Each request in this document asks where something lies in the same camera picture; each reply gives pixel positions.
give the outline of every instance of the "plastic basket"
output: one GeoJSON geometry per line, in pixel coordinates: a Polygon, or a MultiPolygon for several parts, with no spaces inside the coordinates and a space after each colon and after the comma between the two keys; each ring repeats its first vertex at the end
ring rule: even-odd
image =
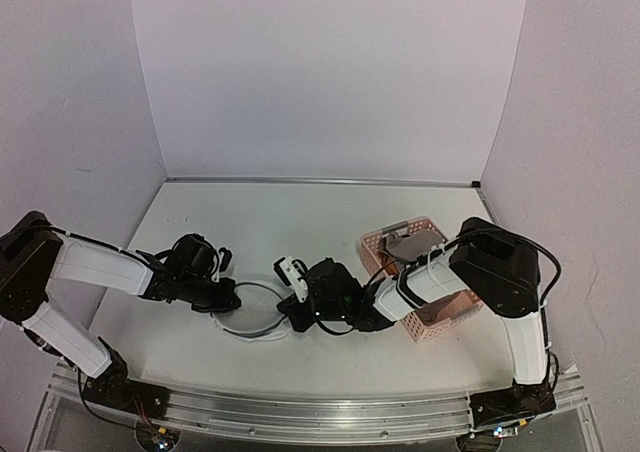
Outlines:
{"type": "MultiPolygon", "coordinates": [[[[378,247],[383,237],[392,232],[413,235],[423,229],[436,232],[442,238],[442,241],[446,242],[445,235],[430,219],[417,217],[363,235],[360,240],[359,251],[362,265],[364,265],[369,274],[375,274],[383,265],[378,254],[378,247]]],[[[386,270],[381,272],[381,276],[388,275],[390,274],[386,270]]],[[[422,342],[455,325],[461,324],[475,315],[482,308],[482,305],[482,301],[476,294],[471,290],[465,290],[457,293],[454,299],[437,313],[435,318],[429,312],[429,306],[427,305],[407,315],[402,319],[402,324],[413,340],[422,342]]]]}

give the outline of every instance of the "metal rail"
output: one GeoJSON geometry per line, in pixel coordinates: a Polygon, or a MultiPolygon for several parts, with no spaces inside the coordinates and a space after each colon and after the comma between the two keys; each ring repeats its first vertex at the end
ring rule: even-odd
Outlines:
{"type": "Polygon", "coordinates": [[[470,183],[429,182],[393,179],[332,179],[312,177],[167,177],[167,182],[228,183],[228,184],[324,184],[324,185],[377,185],[396,187],[439,187],[468,189],[470,183]]]}
{"type": "MultiPolygon", "coordinates": [[[[424,442],[469,432],[467,394],[386,398],[304,398],[219,393],[169,386],[166,418],[158,424],[218,437],[305,445],[356,445],[424,442]]],[[[76,373],[59,364],[49,393],[78,401],[76,373]]],[[[562,375],[557,410],[588,407],[577,372],[562,375]]],[[[122,419],[134,416],[96,410],[122,419]]]]}

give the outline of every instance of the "white backdrop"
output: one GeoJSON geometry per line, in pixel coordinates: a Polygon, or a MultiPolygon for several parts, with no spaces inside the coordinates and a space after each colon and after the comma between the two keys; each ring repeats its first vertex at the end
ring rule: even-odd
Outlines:
{"type": "Polygon", "coordinates": [[[604,450],[639,450],[638,0],[528,0],[513,85],[482,177],[505,227],[564,272],[549,296],[604,450]]]}
{"type": "MultiPolygon", "coordinates": [[[[0,31],[0,234],[36,209],[128,244],[166,177],[129,0],[0,0],[0,31]]],[[[47,292],[84,325],[104,295],[69,281],[47,292]]],[[[7,450],[25,450],[55,362],[14,324],[0,330],[7,450]]]]}
{"type": "Polygon", "coordinates": [[[479,179],[525,0],[132,0],[169,176],[479,179]]]}

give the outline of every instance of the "white table surface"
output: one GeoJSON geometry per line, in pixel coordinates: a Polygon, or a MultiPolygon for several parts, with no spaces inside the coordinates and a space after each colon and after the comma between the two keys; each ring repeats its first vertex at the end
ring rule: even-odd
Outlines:
{"type": "MultiPolygon", "coordinates": [[[[236,280],[281,287],[273,262],[292,255],[309,266],[333,257],[364,283],[368,274],[356,249],[360,236],[417,216],[430,217],[450,237],[467,217],[488,218],[473,189],[168,183],[131,247],[155,253],[198,232],[233,251],[236,280]]],[[[276,342],[246,343],[186,303],[150,302],[109,290],[92,330],[120,352],[132,377],[218,391],[398,396],[503,387],[512,379],[506,334],[486,307],[421,344],[401,324],[344,337],[313,327],[276,342]]]]}

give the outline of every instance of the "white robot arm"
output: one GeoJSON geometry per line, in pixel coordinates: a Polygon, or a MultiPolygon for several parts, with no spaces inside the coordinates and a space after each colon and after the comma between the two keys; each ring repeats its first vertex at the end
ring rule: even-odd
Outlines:
{"type": "Polygon", "coordinates": [[[185,235],[156,255],[132,252],[51,225],[28,213],[0,239],[0,316],[21,327],[43,350],[64,357],[88,377],[87,400],[136,412],[139,397],[149,416],[163,414],[166,389],[127,378],[127,366],[103,340],[68,317],[48,296],[50,279],[118,289],[154,301],[182,300],[196,312],[240,307],[235,282],[219,278],[231,252],[203,237],[185,235]]]}
{"type": "Polygon", "coordinates": [[[555,257],[531,240],[479,218],[465,221],[454,240],[405,263],[397,276],[364,287],[330,258],[307,269],[298,259],[286,257],[274,269],[295,293],[278,309],[297,332],[317,324],[332,335],[344,334],[329,329],[327,321],[374,332],[427,304],[471,289],[502,319],[514,371],[510,389],[471,396],[475,424],[484,426],[505,416],[526,419],[555,408],[544,310],[538,297],[538,252],[558,267],[553,286],[560,272],[555,257]]]}
{"type": "MultiPolygon", "coordinates": [[[[374,304],[376,310],[389,321],[396,322],[426,304],[469,289],[449,267],[456,250],[450,249],[409,275],[406,287],[415,291],[418,303],[412,302],[406,293],[399,290],[397,279],[388,277],[378,287],[374,304]]],[[[531,311],[522,317],[501,319],[509,339],[516,383],[541,384],[547,373],[547,353],[540,310],[531,311]]]]}

